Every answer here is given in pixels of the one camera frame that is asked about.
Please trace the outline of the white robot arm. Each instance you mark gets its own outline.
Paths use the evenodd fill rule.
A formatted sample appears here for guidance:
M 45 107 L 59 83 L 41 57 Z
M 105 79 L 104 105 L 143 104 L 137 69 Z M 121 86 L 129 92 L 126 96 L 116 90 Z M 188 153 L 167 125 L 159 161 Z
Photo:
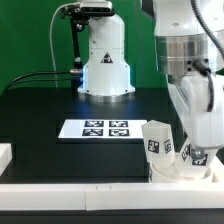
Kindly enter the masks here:
M 81 0 L 90 17 L 89 60 L 80 95 L 93 100 L 130 94 L 124 23 L 108 0 Z M 214 74 L 224 66 L 224 0 L 141 0 L 155 20 L 156 64 L 190 140 L 190 156 L 204 159 L 224 147 L 224 89 Z

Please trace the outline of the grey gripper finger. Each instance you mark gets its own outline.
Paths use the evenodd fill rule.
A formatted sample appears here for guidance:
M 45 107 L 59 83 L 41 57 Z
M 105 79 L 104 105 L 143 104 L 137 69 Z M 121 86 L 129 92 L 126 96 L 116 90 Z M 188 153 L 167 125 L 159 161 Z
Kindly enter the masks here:
M 199 160 L 204 157 L 204 151 L 203 150 L 198 150 L 198 149 L 191 149 L 190 150 L 190 156 L 194 160 Z

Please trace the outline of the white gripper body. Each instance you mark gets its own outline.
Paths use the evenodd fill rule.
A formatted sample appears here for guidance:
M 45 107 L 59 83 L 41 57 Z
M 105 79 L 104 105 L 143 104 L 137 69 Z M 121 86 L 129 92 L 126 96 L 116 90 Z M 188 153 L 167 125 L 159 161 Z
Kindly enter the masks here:
M 167 78 L 168 91 L 194 149 L 224 147 L 224 91 L 216 77 L 212 77 L 214 105 L 210 102 L 209 81 L 200 73 L 174 79 Z

